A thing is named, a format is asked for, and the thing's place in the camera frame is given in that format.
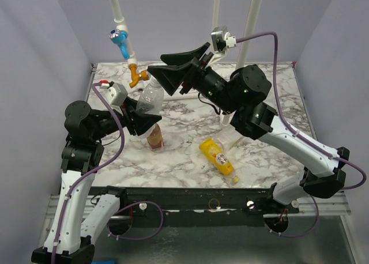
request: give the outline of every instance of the bottle label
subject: bottle label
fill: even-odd
[[[224,153],[218,153],[215,157],[215,162],[219,165],[226,165],[228,163],[227,157]]]
[[[161,130],[158,124],[155,124],[155,128],[146,139],[152,149],[158,149],[163,147],[163,137],[161,135]]]

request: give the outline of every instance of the cable tie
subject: cable tie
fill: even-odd
[[[293,137],[296,137],[296,136],[298,136],[298,135],[299,135],[299,133],[300,133],[300,130],[296,130],[296,132],[295,132],[294,134],[292,134],[292,136],[293,136]]]

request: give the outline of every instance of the clear plastic bottle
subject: clear plastic bottle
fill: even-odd
[[[226,126],[219,131],[214,137],[214,142],[221,148],[224,153],[227,153],[235,145],[237,145],[242,139],[243,135],[235,130],[231,125]]]
[[[137,101],[136,110],[140,113],[158,115],[163,106],[164,89],[161,87],[157,79],[151,77],[149,84],[142,91]],[[153,125],[146,133],[138,136],[138,138],[146,138],[151,149],[163,147],[163,138],[158,124]]]

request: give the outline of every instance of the yellow bottle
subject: yellow bottle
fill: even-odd
[[[223,175],[228,176],[234,171],[232,164],[212,139],[205,140],[202,144],[200,144],[199,148],[206,158],[214,163]],[[233,183],[237,183],[239,181],[239,177],[233,177],[232,181]]]

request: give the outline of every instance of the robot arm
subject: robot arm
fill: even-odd
[[[101,87],[108,89],[109,104],[114,108],[121,125],[127,127],[131,135],[141,135],[161,120],[158,115],[137,113],[137,101],[128,97],[122,85],[102,82]],[[108,111],[93,110],[85,101],[71,103],[66,108],[65,117],[65,128],[69,134],[62,152],[60,199],[51,232],[44,246],[32,254],[34,263],[52,263],[51,254],[54,247],[56,263],[91,263],[97,237],[110,217],[126,205],[125,190],[107,187],[99,203],[82,223],[86,199],[95,174],[90,174],[80,181],[68,199],[67,192],[82,176],[99,166],[104,147],[98,140],[117,131],[118,125]],[[55,244],[55,234],[66,199],[68,203],[64,211],[59,243]]]
[[[329,148],[298,131],[297,134],[319,148],[324,148],[333,157],[329,158],[307,145],[284,126],[274,108],[263,102],[272,84],[262,70],[257,65],[237,69],[227,82],[209,66],[213,54],[204,53],[204,47],[209,46],[206,43],[191,52],[162,55],[161,60],[168,65],[149,66],[148,71],[157,78],[169,95],[174,94],[180,86],[181,94],[187,93],[191,88],[196,89],[222,109],[223,113],[234,112],[230,124],[243,136],[275,146],[304,164],[304,171],[297,176],[272,185],[274,201],[287,205],[307,194],[330,198],[342,189],[345,172],[341,168],[344,163],[334,157],[348,160],[348,150]]]

